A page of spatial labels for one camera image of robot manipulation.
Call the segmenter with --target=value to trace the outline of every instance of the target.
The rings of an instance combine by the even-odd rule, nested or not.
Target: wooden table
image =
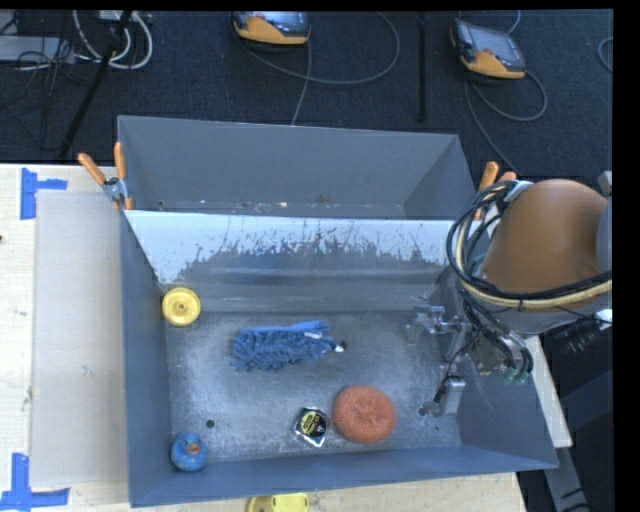
[[[37,217],[20,220],[20,170],[38,178],[67,180],[69,192],[99,191],[81,166],[0,164],[0,491],[11,487],[11,454],[29,455],[34,325],[34,259]],[[115,176],[113,168],[103,168]],[[48,193],[40,190],[38,195]],[[534,379],[556,448],[571,446],[560,403],[537,338]],[[53,510],[130,510],[126,481],[70,484],[68,505]],[[45,491],[34,487],[34,492]],[[513,473],[455,477],[336,491],[309,492],[313,511],[526,512]],[[162,512],[244,511],[248,500],[152,507]]]

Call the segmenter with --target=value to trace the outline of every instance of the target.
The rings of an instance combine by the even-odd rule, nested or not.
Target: blue brush
[[[242,329],[233,340],[233,365],[239,370],[281,370],[285,366],[307,361],[313,365],[325,359],[327,352],[341,352],[328,336],[329,325],[320,320],[300,322],[288,327],[265,326]]]

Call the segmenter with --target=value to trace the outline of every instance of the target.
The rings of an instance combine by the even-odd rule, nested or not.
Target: orange handle
[[[127,166],[124,163],[124,154],[122,153],[122,144],[120,142],[116,142],[113,146],[113,159],[116,163],[118,178],[123,180],[127,177]]]
[[[478,190],[483,190],[487,188],[489,185],[493,185],[498,177],[498,171],[500,167],[495,162],[487,162],[487,165],[484,166],[484,173],[482,173],[482,178],[480,179],[480,186]],[[475,215],[473,216],[473,220],[480,220],[482,218],[482,211],[476,210]]]
[[[78,153],[78,162],[80,162],[82,166],[89,172],[91,177],[98,185],[102,186],[106,183],[107,177],[88,154]]]
[[[498,181],[514,181],[517,179],[518,175],[515,172],[507,171],[502,176],[500,176],[500,179]]]

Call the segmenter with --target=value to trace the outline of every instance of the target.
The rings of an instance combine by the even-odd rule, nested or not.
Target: gray bin
[[[406,325],[434,289],[459,313],[436,282],[448,226],[474,195],[457,136],[120,117],[118,139],[136,206],[120,221],[132,506],[557,466],[531,380],[506,386],[465,360],[457,414],[421,409],[447,340],[410,343]],[[161,312],[177,286],[202,301],[187,327]],[[239,329],[315,319],[343,353],[233,367]],[[352,384],[392,399],[389,438],[359,445],[330,429],[318,448],[293,434],[302,407],[331,415]],[[170,461],[183,431],[210,450],[200,471]]]

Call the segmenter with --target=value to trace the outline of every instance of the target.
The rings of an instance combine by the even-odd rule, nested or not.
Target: electronic device
[[[138,16],[132,16],[131,22],[138,23],[138,19],[141,19],[147,25],[153,24],[153,14],[150,11],[133,11]],[[116,9],[99,9],[96,13],[96,19],[104,23],[117,23],[122,16],[122,10]]]
[[[311,35],[306,12],[233,11],[232,24],[243,40],[257,48],[302,46]]]
[[[66,55],[64,62],[73,64],[76,56],[70,50],[70,43],[58,37],[0,35],[0,62],[46,65],[60,55]]]
[[[460,61],[473,73],[491,78],[524,77],[525,59],[509,34],[458,19],[450,36]]]

